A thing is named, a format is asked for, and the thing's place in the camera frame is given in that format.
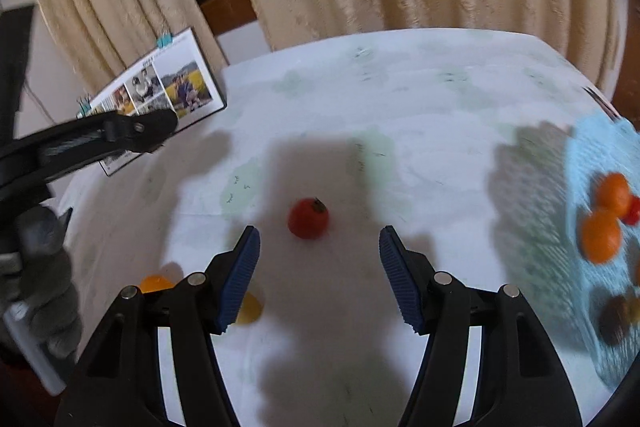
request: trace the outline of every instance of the gloved hand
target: gloved hand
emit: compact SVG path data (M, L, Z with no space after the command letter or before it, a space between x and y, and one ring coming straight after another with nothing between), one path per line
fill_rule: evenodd
M0 314L10 305L18 306L34 338L46 343L50 353L60 359L78 347L82 333L78 292L63 248L69 218L70 210L58 219L46 206L30 208L14 222L19 251L0 250L10 252L0 253ZM11 240L0 234L0 247ZM0 343L10 351L19 351L3 321Z

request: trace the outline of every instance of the photo album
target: photo album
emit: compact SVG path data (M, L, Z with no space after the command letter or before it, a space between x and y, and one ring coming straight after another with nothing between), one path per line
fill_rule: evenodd
M180 132L225 105L193 32L187 29L122 73L78 117L113 110L129 116L171 109L178 115L175 132ZM127 151L105 158L100 165L109 176L137 156Z

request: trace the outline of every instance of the orange fruit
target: orange fruit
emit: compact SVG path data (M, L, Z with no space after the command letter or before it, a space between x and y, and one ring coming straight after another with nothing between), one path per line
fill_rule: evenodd
M608 208L616 217L624 217L631 206L631 190L620 172L610 172L598 184L596 203Z
M138 287L142 293L151 293L168 290L174 286L174 283L161 275L150 275L149 277L145 277Z
M616 256L622 245L622 230L616 215L597 208L585 218L581 228L582 253L593 264L602 264Z

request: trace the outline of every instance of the table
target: table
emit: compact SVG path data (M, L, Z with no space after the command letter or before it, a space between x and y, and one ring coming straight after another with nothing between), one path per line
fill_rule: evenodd
M527 296L497 240L500 151L519 147L523 129L562 136L599 110L589 83L537 38L453 29L314 42L223 77L227 109L111 178L99 166L78 172L61 199L75 208L81 346L123 286L203 270L255 225L262 253L250 290L264 314L213 337L241 424L396 425L426 338L402 321L380 228L394 225L468 286L511 282ZM316 242L286 228L290 206L310 196L332 216ZM579 344L553 340L587 423L610 392ZM168 415L180 423L166 331L159 341ZM478 356L473 328L458 422L471 412Z

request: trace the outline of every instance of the wooden window frame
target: wooden window frame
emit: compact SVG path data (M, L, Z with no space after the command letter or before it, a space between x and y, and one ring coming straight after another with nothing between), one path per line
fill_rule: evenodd
M258 19L251 0L206 0L200 9L215 36Z

